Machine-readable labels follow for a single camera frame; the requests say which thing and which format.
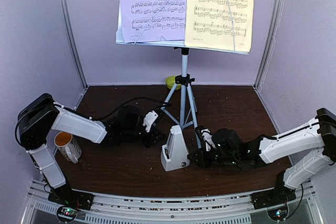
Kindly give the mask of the white metronome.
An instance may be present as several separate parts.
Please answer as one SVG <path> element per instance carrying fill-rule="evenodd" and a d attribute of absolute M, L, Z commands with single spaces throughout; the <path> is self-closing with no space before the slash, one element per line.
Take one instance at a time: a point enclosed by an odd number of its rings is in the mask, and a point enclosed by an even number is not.
<path fill-rule="evenodd" d="M 190 165 L 187 158 L 188 148 L 179 125 L 172 126 L 166 144 L 162 145 L 161 164 L 166 172 L 186 168 Z"/>

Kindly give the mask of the white perforated music stand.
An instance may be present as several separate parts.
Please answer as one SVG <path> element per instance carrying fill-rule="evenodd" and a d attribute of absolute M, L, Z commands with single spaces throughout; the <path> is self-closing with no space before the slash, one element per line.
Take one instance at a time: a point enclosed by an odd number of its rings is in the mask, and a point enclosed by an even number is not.
<path fill-rule="evenodd" d="M 170 0 L 165 0 L 164 3 L 162 3 L 158 8 L 156 13 L 150 18 L 148 19 L 148 21 L 146 22 L 145 25 L 143 25 L 142 28 L 140 28 L 140 34 L 138 36 L 136 36 L 136 40 L 132 41 L 132 42 L 128 42 L 128 43 L 132 43 L 134 45 L 138 44 L 139 39 L 141 38 L 141 36 L 143 35 L 143 33 L 148 30 L 147 27 L 149 27 L 149 24 L 152 25 L 154 19 L 156 19 L 155 17 L 157 16 L 157 14 L 159 14 L 159 12 L 165 7 L 165 5 L 167 5 L 167 3 Z M 232 37 L 233 37 L 233 47 L 234 50 L 231 51 L 233 53 L 236 53 L 236 42 L 235 42 L 235 37 L 237 35 L 237 33 L 239 31 L 241 31 L 241 29 L 237 30 L 234 27 L 234 20 L 233 20 L 233 16 L 232 16 L 232 12 L 230 10 L 230 5 L 228 5 L 228 9 L 229 9 L 229 14 L 230 14 L 230 20 L 232 22 L 232 27 L 231 28 L 225 28 L 224 31 L 228 31 L 231 33 Z M 196 103 L 195 103 L 195 98 L 192 92 L 192 87 L 191 84 L 192 82 L 195 81 L 195 78 L 191 78 L 190 75 L 187 73 L 187 66 L 188 66 L 188 54 L 189 54 L 189 48 L 186 47 L 182 47 L 182 46 L 175 46 L 174 49 L 181 49 L 181 55 L 182 55 L 182 72 L 181 75 L 174 77 L 174 82 L 173 82 L 173 86 L 171 87 L 171 90 L 169 92 L 169 94 L 167 95 L 165 101 L 162 103 L 162 105 L 160 106 L 160 117 L 163 116 L 163 112 L 165 114 L 167 114 L 180 128 L 181 130 L 189 127 L 189 126 L 194 126 L 194 129 L 196 131 L 197 128 L 197 107 L 196 107 Z M 174 116 L 166 109 L 166 107 L 169 105 L 169 100 L 171 99 L 173 93 L 175 92 L 175 90 L 177 89 L 178 84 L 181 85 L 181 103 L 180 103 L 180 121 L 178 122 L 176 118 L 174 118 Z M 188 97 L 189 99 L 189 103 L 190 103 L 190 110 L 188 113 L 187 118 L 185 118 L 185 103 L 186 103 L 186 97 Z M 189 115 L 192 115 L 192 120 L 191 121 L 187 121 Z"/>

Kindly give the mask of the purple sheet music page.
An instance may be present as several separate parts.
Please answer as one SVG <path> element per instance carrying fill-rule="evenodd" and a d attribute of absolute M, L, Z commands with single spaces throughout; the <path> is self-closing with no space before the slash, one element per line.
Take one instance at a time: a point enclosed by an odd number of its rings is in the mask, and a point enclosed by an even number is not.
<path fill-rule="evenodd" d="M 184 40 L 187 0 L 120 0 L 125 43 Z"/>

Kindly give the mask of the yellow sheet music page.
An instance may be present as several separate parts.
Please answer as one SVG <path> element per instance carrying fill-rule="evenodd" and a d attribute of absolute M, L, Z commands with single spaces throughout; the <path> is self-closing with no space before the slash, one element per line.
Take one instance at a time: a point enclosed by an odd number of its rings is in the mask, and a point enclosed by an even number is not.
<path fill-rule="evenodd" d="M 187 0 L 184 44 L 247 54 L 251 49 L 254 0 Z"/>

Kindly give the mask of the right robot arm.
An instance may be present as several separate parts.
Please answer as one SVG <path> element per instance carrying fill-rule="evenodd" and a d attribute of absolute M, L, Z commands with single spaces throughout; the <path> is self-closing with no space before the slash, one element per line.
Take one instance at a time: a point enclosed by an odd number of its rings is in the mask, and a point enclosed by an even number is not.
<path fill-rule="evenodd" d="M 274 136 L 262 134 L 250 142 L 243 142 L 229 129 L 211 133 L 200 125 L 195 132 L 204 143 L 187 158 L 200 168 L 212 164 L 257 168 L 294 153 L 310 151 L 297 164 L 277 175 L 273 189 L 251 195 L 255 209 L 295 200 L 296 189 L 303 182 L 335 163 L 335 114 L 326 108 L 318 109 L 313 119 L 295 129 Z"/>

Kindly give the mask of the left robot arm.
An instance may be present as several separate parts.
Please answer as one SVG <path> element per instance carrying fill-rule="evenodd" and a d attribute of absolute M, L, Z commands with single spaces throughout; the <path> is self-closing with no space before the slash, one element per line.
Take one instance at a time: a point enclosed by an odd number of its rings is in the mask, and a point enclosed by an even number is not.
<path fill-rule="evenodd" d="M 126 101 L 101 118 L 82 115 L 56 102 L 51 94 L 43 93 L 25 107 L 17 117 L 16 142 L 30 155 L 36 168 L 50 188 L 48 200 L 72 209 L 90 210 L 93 194 L 73 190 L 47 145 L 51 130 L 68 133 L 103 146 L 140 141 L 146 148 L 165 135 L 156 127 L 161 118 L 159 106 L 142 115 L 137 106 Z"/>

